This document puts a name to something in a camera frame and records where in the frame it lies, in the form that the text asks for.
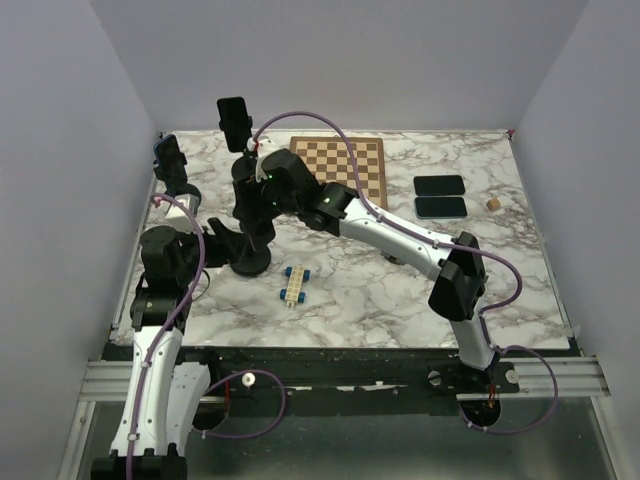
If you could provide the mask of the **black stand for pink phone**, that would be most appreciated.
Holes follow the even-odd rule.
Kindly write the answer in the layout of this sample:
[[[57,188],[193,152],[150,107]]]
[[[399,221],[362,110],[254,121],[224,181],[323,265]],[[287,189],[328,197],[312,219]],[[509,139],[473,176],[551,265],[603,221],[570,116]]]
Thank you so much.
[[[255,278],[271,264],[271,251],[267,246],[254,247],[247,242],[237,260],[230,263],[231,270],[242,277]]]

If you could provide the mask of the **blue phone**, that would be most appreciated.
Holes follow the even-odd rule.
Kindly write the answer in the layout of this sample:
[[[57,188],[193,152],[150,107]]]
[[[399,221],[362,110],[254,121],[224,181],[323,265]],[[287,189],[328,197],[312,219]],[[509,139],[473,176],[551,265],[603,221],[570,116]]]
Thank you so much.
[[[187,182],[186,156],[180,150],[174,134],[167,135],[154,146],[154,155],[154,173],[158,180],[165,184]]]

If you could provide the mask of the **black stand with blue phone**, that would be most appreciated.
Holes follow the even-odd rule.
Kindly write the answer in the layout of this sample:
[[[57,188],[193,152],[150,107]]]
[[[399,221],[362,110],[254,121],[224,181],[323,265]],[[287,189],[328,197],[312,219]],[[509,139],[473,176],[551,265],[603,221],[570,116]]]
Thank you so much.
[[[176,197],[179,194],[193,194],[196,195],[199,200],[200,200],[200,204],[202,201],[202,194],[200,192],[200,190],[193,184],[188,182],[188,176],[187,176],[187,182],[184,184],[165,184],[164,182],[162,182],[165,185],[165,193],[167,195],[169,195],[170,197]]]

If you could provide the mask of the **teal phone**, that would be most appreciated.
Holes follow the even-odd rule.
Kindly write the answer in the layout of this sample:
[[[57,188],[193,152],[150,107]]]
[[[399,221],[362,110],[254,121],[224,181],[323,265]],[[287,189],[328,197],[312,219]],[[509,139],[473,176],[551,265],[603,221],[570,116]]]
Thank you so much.
[[[416,216],[420,219],[458,219],[467,216],[461,197],[416,197]]]

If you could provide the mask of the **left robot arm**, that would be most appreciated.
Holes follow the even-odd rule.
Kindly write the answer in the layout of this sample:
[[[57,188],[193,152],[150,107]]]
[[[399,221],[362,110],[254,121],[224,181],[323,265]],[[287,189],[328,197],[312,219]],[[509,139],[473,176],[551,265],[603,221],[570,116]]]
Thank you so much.
[[[220,368],[179,354],[192,296],[205,268],[239,260],[245,235],[218,219],[210,230],[153,227],[140,238],[144,267],[130,309],[133,363],[120,423],[93,479],[184,479],[185,447],[202,395],[214,393]]]

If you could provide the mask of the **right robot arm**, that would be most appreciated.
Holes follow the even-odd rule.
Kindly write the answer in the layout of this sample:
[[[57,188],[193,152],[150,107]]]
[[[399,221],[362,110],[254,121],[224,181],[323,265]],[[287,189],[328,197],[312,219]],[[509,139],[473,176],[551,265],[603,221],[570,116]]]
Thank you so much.
[[[360,241],[412,266],[434,283],[428,304],[451,324],[462,384],[480,392],[494,383],[495,354],[479,318],[486,271],[473,235],[450,239],[365,204],[349,187],[319,182],[287,149],[264,160],[246,152],[233,163],[231,175],[233,215],[254,249],[274,239],[276,217],[293,215],[311,230]]]

